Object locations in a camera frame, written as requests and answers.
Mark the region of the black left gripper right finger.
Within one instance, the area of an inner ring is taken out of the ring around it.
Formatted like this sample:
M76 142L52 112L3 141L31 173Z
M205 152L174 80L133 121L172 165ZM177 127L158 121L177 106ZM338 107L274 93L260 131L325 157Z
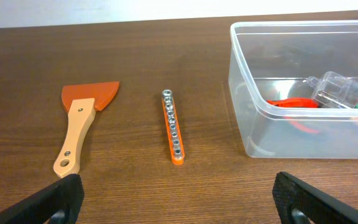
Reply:
M358 224L358 210L287 173L276 175L273 200L284 224Z

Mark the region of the clear screwdriver set case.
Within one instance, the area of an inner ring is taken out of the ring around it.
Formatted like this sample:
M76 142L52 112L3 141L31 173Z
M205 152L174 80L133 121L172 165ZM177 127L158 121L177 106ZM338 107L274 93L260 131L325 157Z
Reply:
M326 72L321 78L308 77L313 89L311 98L323 108L358 110L358 82L335 72Z

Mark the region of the red small cutting pliers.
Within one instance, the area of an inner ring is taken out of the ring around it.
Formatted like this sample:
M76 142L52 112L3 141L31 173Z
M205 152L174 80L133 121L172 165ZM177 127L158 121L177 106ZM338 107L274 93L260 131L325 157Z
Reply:
M319 107L319 104L310 98L287 98L284 100L267 100L267 103L283 108L318 108ZM303 131L304 133L309 133L309 134L319 133L318 130L308 128L304 124L291 120L289 117L285 117L285 119L289 119L289 123L293 127L295 127L300 131Z

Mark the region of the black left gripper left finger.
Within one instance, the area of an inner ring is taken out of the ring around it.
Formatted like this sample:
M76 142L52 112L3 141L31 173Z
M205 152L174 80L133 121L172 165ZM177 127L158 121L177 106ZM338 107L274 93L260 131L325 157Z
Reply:
M0 212L0 224L76 223L85 197L81 177L70 174Z

